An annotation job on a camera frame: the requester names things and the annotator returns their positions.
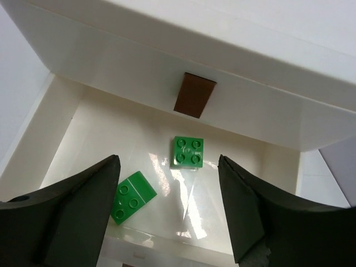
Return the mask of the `white three-drawer cabinet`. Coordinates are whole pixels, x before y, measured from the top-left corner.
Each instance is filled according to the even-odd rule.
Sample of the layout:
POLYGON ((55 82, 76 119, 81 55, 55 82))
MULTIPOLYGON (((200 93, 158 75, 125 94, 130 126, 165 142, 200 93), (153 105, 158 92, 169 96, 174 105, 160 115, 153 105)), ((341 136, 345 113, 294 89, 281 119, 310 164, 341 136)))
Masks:
POLYGON ((117 226, 104 263, 234 266, 218 178, 226 155, 295 194, 303 156, 355 135, 355 62, 324 74, 244 50, 231 18, 178 1, 2 1, 49 70, 1 166, 1 200, 41 189, 116 154, 157 196, 117 226), (169 8, 184 26, 160 18, 169 8), (194 29, 197 18, 202 29, 194 29), (204 139, 199 169, 171 167, 175 136, 204 139))

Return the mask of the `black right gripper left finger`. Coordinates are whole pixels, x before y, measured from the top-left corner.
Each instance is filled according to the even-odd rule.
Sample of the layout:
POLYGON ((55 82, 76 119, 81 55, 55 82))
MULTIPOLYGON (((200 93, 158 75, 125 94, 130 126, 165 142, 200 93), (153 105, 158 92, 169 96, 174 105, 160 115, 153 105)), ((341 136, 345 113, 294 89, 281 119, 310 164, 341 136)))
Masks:
POLYGON ((1 203, 1 266, 96 266, 121 164, 111 155, 1 203))

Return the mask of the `green sloped lego brick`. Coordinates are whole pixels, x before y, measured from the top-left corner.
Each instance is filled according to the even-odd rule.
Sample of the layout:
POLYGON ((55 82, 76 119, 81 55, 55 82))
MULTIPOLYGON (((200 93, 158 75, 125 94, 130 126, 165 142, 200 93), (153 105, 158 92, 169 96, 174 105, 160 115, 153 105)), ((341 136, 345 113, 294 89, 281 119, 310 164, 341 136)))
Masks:
POLYGON ((121 181, 116 190, 111 217, 122 224, 157 195, 141 171, 121 181))

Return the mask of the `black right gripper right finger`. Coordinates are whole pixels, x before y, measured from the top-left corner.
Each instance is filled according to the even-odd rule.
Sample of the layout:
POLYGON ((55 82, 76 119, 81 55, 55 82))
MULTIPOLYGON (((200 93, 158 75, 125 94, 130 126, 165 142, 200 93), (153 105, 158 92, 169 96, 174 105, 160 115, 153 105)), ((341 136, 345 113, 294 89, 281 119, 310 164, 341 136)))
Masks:
POLYGON ((219 183, 239 266, 354 266, 355 208, 288 193, 220 156, 219 183))

